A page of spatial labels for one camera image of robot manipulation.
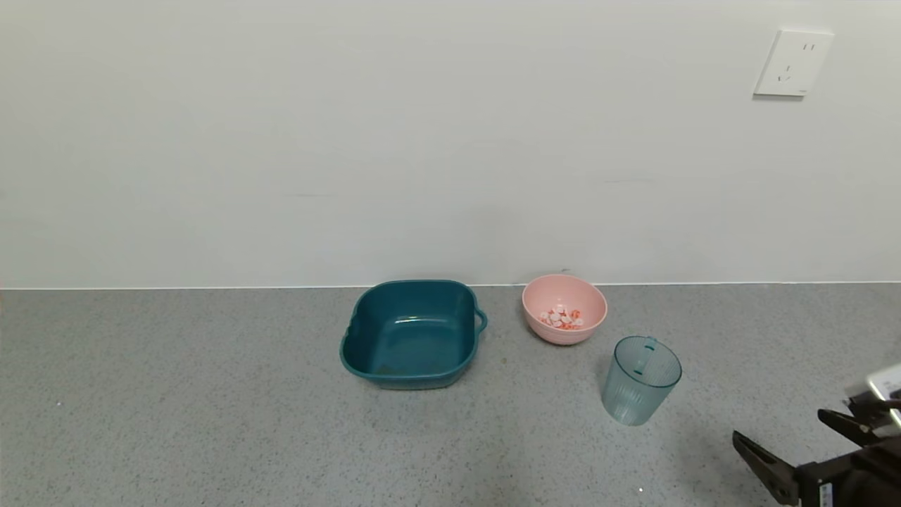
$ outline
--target chopped food pieces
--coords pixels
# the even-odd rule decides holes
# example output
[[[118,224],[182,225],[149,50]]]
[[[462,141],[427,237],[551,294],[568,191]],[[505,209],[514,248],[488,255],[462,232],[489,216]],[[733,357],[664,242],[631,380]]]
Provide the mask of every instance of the chopped food pieces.
[[[539,320],[557,329],[574,330],[585,326],[582,312],[577,309],[567,310],[565,305],[557,305],[548,311],[543,311]]]

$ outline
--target clear plastic cup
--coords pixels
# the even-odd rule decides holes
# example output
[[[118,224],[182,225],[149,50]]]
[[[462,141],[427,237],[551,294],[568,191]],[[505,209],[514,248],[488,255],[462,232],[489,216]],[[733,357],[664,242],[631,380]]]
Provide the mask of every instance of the clear plastic cup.
[[[650,336],[627,336],[616,344],[601,400],[614,419],[639,426],[680,378],[682,365],[668,347]]]

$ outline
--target pink bowl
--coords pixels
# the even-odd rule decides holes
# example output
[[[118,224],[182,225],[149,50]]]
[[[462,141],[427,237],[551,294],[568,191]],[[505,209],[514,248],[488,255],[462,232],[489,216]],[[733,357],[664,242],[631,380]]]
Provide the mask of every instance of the pink bowl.
[[[541,322],[542,312],[565,306],[579,310],[584,324],[579,329],[560,329]],[[556,345],[573,345],[595,334],[607,316],[607,299],[594,285],[567,274],[546,274],[529,282],[523,290],[525,320],[536,335]]]

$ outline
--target wall outlet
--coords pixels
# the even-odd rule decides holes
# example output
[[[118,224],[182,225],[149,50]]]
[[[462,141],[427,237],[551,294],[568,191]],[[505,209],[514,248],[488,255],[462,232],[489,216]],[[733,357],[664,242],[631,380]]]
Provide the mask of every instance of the wall outlet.
[[[816,81],[833,43],[832,33],[780,30],[754,93],[803,97]]]

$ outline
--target speckled countertop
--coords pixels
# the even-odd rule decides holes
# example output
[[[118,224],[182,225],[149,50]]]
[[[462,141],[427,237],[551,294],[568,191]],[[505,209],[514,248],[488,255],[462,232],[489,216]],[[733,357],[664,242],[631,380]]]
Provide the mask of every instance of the speckled countertop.
[[[341,366],[362,290],[7,292],[0,503],[776,505],[732,430],[799,464],[851,451],[816,409],[901,361],[901,285],[607,287],[572,347],[527,331],[520,291],[476,289],[478,356],[428,392]],[[638,428],[600,400],[631,334],[685,368]]]

